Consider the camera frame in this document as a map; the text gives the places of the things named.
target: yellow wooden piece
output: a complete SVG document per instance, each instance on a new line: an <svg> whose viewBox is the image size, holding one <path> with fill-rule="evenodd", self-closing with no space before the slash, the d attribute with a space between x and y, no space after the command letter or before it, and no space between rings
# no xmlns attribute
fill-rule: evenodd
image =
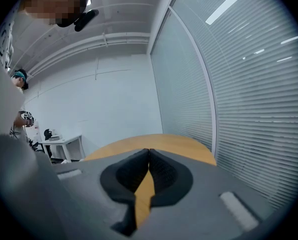
<svg viewBox="0 0 298 240"><path fill-rule="evenodd" d="M119 140L96 150L85 160L105 158L135 149L146 148L168 151L216 166L212 153L203 144L192 138L173 134L151 134ZM137 225L140 226L150 214L150 198L154 195L153 179L149 172L135 192L135 195L135 215Z"/></svg>

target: gray plastic surface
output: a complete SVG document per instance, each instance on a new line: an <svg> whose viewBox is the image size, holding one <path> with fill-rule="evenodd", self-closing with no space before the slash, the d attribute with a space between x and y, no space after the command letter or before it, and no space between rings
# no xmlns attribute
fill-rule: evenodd
<svg viewBox="0 0 298 240"><path fill-rule="evenodd" d="M184 164L193 175L193 186L176 205L152 208L145 223L132 238L143 240L229 240L243 231L229 213L219 195L234 192L261 220L273 212L269 203L228 172L181 155L157 150Z"/></svg>
<svg viewBox="0 0 298 240"><path fill-rule="evenodd" d="M52 166L48 155L34 153L26 144L0 136L0 196L14 217L39 239L111 239L127 237L110 227L124 218L126 206L112 201L103 191L101 172L139 150ZM241 228L219 195L234 192L261 221L273 209L257 192L226 171L206 163L158 150L185 165L193 175L191 190L172 206L156 207L133 240L229 240L243 237ZM59 180L57 174L81 170ZM247 233L259 234L260 226Z"/></svg>
<svg viewBox="0 0 298 240"><path fill-rule="evenodd" d="M100 184L100 175L109 165L138 151L140 149L97 160L55 164L53 169L57 174L76 169L81 170L82 174L62 180L63 186L70 192L73 199L84 203L90 211L97 213L104 226L111 227L115 223L123 221L127 205L111 200Z"/></svg>
<svg viewBox="0 0 298 240"><path fill-rule="evenodd" d="M89 203L67 191L48 155L35 154L9 136L0 136L0 197L36 239L127 239L105 226Z"/></svg>

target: gray device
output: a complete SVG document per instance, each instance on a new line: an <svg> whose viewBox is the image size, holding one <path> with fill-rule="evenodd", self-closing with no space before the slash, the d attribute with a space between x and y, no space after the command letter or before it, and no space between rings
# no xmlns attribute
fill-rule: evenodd
<svg viewBox="0 0 298 240"><path fill-rule="evenodd" d="M137 229L134 192L148 170L156 194ZM274 212L221 168L162 150L53 166L46 154L1 135L0 196L39 239L259 239L287 211ZM241 224L241 218L251 217L247 227Z"/></svg>

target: person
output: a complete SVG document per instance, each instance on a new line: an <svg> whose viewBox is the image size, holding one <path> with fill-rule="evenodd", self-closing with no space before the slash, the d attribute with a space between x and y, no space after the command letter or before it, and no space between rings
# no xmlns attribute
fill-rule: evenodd
<svg viewBox="0 0 298 240"><path fill-rule="evenodd" d="M19 0L0 25L0 134L7 134L10 126L22 132L20 128L27 124L19 115L19 111L23 109L20 107L24 97L20 92L14 91L15 86L18 89L25 88L26 73L19 70L12 76L11 81L6 74L13 54L11 32L17 13L25 12L33 18L46 20L48 24L67 27L83 13L86 3L87 0Z"/></svg>
<svg viewBox="0 0 298 240"><path fill-rule="evenodd" d="M28 83L26 82L27 73L23 69L17 70L14 75L11 77L12 83L17 87L17 89L23 93L23 90L28 89ZM10 130L10 136L16 138L22 142L27 142L27 136L24 131L24 126L31 127L32 120L23 119L21 114L24 113L24 105L21 104L21 108L13 122L13 126Z"/></svg>

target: ceiling pipe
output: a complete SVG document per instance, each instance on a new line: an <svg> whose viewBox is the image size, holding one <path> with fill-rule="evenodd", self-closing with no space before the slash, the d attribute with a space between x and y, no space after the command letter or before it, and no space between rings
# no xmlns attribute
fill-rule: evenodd
<svg viewBox="0 0 298 240"><path fill-rule="evenodd" d="M105 37L106 42L103 40L103 36L99 35L70 44L40 61L33 68L28 70L28 73L31 74L33 77L38 73L42 72L43 70L47 69L51 65L63 60L64 58L76 54L76 52L79 53L86 50L99 48L105 45L118 45L127 43L148 44L150 34L141 32L124 32L106 34Z"/></svg>

